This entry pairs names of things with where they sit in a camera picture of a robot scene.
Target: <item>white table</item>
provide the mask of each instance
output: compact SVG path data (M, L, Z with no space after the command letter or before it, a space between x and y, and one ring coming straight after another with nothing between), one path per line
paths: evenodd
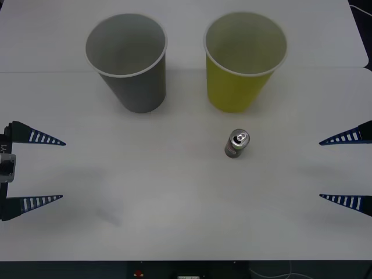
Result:
M204 69L206 26L236 10L282 25L290 66L368 64L347 0L7 0L0 12L0 72L91 71L84 58L88 32L98 20L130 12L164 25L168 69Z
M205 72L168 71L157 110L125 110L95 73L0 74L15 144L8 196L63 199L0 223L0 260L370 259L372 219L318 196L371 195L368 145L318 142L372 119L366 69L280 69L244 114L215 109ZM242 157L224 154L245 128Z

